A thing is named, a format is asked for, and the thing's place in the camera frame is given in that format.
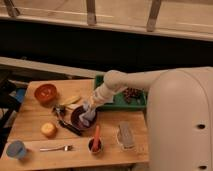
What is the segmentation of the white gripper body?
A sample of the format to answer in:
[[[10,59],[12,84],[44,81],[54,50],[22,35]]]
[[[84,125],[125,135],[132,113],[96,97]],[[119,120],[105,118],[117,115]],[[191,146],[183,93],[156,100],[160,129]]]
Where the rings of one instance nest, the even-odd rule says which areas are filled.
[[[114,96],[114,92],[110,90],[105,84],[97,87],[90,98],[91,107],[97,108],[107,103]]]

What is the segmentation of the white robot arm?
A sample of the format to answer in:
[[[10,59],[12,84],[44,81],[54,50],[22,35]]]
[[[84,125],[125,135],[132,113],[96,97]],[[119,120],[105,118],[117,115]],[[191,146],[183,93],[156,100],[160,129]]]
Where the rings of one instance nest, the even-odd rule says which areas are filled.
[[[150,171],[213,171],[213,67],[111,70],[94,91],[92,105],[125,88],[148,92]]]

